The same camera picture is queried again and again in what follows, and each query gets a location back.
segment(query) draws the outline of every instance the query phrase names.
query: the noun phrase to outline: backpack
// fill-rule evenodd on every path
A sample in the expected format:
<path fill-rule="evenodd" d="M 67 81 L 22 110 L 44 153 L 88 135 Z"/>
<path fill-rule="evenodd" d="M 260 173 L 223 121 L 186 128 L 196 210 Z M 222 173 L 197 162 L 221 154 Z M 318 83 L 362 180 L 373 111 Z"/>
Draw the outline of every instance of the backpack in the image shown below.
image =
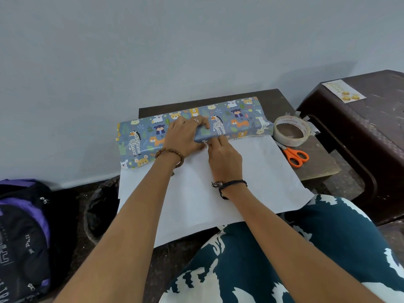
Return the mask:
<path fill-rule="evenodd" d="M 50 229 L 43 208 L 51 190 L 34 179 L 0 181 L 0 303 L 48 293 Z"/>

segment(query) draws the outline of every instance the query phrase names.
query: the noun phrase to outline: person's left hand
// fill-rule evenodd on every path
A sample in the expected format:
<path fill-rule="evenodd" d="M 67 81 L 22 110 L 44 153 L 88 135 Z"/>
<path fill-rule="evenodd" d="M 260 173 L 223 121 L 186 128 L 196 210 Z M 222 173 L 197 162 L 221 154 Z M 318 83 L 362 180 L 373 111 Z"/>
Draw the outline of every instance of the person's left hand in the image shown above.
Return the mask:
<path fill-rule="evenodd" d="M 208 118 L 198 115 L 186 120 L 179 116 L 178 119 L 170 122 L 163 148 L 178 150 L 184 157 L 188 157 L 197 150 L 202 150 L 206 144 L 194 142 L 196 128 L 200 125 L 205 125 L 209 129 Z"/>

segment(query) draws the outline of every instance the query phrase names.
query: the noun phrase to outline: gray wall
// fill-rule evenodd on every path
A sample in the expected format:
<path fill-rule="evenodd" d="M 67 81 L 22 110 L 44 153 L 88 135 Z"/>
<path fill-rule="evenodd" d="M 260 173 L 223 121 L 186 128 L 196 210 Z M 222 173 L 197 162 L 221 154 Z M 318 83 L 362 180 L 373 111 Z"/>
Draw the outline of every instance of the gray wall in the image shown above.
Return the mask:
<path fill-rule="evenodd" d="M 404 71 L 404 0 L 0 0 L 0 178 L 119 172 L 139 107 Z"/>

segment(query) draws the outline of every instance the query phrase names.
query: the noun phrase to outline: tape roll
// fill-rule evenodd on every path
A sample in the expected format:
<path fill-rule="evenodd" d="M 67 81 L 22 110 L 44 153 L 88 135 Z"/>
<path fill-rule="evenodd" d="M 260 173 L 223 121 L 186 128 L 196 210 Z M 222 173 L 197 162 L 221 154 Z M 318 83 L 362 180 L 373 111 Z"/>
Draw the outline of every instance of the tape roll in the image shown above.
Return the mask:
<path fill-rule="evenodd" d="M 279 132 L 278 128 L 276 127 L 278 124 L 287 123 L 297 127 L 302 133 L 303 137 L 301 138 L 292 138 L 283 135 Z M 302 120 L 301 118 L 295 116 L 282 116 L 275 120 L 274 122 L 274 139 L 288 147 L 297 147 L 300 146 L 303 142 L 307 140 L 310 136 L 310 127 L 309 125 Z"/>

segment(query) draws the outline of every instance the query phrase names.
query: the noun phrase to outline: teal and white patterned pants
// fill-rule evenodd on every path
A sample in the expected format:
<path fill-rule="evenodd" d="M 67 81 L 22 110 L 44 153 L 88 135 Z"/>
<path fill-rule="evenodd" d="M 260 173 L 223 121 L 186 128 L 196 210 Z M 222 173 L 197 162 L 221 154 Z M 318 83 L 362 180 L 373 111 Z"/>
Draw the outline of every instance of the teal and white patterned pants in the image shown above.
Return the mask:
<path fill-rule="evenodd" d="M 404 269 L 352 202 L 316 195 L 280 214 L 295 231 L 387 303 L 404 302 Z M 245 222 L 223 226 L 198 251 L 160 303 L 294 302 Z"/>

